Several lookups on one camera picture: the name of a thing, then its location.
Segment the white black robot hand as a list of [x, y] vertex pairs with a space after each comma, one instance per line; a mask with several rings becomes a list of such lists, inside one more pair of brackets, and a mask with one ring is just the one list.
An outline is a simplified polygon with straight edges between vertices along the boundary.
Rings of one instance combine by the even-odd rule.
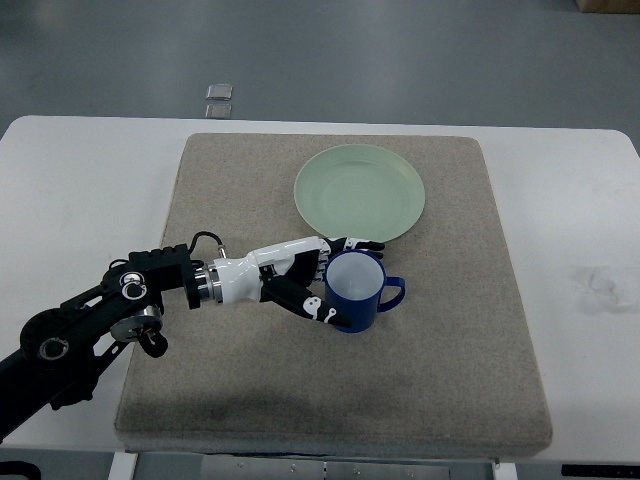
[[195, 279], [203, 300], [223, 305], [273, 302], [302, 318], [349, 327], [348, 315], [312, 293], [309, 286], [323, 280], [329, 261], [338, 254], [359, 250], [381, 259], [384, 248], [365, 239], [310, 236], [253, 250], [240, 259], [221, 257], [203, 263], [195, 269]]

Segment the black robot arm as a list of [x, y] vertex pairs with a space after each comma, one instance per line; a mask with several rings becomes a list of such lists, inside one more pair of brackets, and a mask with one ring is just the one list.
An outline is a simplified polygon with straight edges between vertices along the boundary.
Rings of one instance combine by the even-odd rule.
[[218, 300], [214, 266], [196, 260], [194, 244], [131, 252], [101, 282], [33, 316], [20, 347], [1, 362], [1, 435], [7, 437], [45, 406], [59, 409], [93, 397], [99, 377], [130, 343], [163, 356], [163, 294], [183, 289], [188, 305]]

